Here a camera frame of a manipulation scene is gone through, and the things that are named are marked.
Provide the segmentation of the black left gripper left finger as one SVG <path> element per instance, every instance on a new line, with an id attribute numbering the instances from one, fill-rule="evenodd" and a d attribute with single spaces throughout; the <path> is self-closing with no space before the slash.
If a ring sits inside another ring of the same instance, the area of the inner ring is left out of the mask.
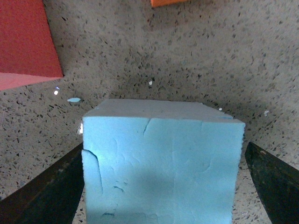
<path id="1" fill-rule="evenodd" d="M 0 202 L 2 224 L 71 224 L 84 188 L 79 144 Z"/>

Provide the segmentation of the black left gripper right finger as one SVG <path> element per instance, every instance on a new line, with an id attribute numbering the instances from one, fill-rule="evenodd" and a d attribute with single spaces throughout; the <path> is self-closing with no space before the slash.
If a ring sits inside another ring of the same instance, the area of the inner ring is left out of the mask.
<path id="1" fill-rule="evenodd" d="M 299 171 L 253 142 L 245 159 L 261 203 L 273 224 L 299 222 Z"/>

